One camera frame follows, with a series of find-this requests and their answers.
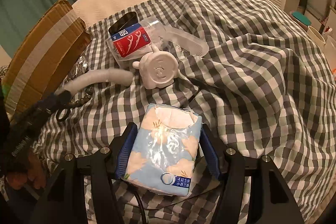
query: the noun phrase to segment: blue gripper pad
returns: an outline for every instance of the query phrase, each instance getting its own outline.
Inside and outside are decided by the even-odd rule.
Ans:
[[[221,176],[221,171],[219,169],[219,159],[207,133],[205,132],[204,125],[202,126],[201,135],[199,137],[199,144],[202,148],[211,175],[219,180]]]
[[[127,163],[129,155],[132,151],[132,147],[135,141],[135,138],[138,134],[138,128],[137,125],[133,125],[128,133],[128,136],[123,144],[123,147],[121,148],[118,157],[117,157],[117,168],[115,171],[116,179],[120,179],[121,177],[125,176]]]

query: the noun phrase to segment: white foam tube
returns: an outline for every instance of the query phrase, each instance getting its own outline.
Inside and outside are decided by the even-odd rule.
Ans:
[[[76,79],[67,82],[63,87],[55,91],[60,94],[64,90],[70,91],[74,96],[77,92],[94,83],[113,82],[116,84],[130,86],[133,81],[133,73],[123,69],[97,69],[78,76]]]
[[[209,45],[206,41],[171,26],[165,26],[165,30],[167,35],[165,39],[186,49],[191,55],[203,57],[209,52]]]

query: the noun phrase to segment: blue floral packaging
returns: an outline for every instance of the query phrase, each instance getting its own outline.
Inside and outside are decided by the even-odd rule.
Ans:
[[[202,117],[150,104],[135,139],[124,180],[157,194],[187,196]]]

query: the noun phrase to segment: checkered bed sheet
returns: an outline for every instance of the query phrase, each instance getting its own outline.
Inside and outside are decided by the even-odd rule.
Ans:
[[[244,156],[270,155],[308,219],[328,192],[336,167],[336,83],[320,49],[268,0],[149,0],[89,28],[90,69],[117,67],[105,42],[108,28],[130,11],[139,20],[154,16],[199,37],[209,44],[209,53],[191,56],[170,43],[181,72],[174,84],[146,90],[139,72],[130,68],[135,73],[130,87],[96,84],[92,100],[72,110],[65,122],[57,123],[53,115],[35,144],[49,169],[67,153],[90,155],[107,146],[129,122],[139,126],[150,103],[190,107]],[[190,186],[186,198],[139,188],[149,223],[209,223],[220,189],[204,159]],[[141,222],[127,185],[115,181],[114,187],[125,222]],[[90,190],[87,177],[87,215],[95,221]],[[249,192],[246,178],[239,223],[247,219]]]

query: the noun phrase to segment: cardboard box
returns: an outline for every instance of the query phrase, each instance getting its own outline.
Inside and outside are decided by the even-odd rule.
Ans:
[[[57,1],[26,36],[2,81],[6,111],[23,112],[54,92],[90,43],[67,0]]]

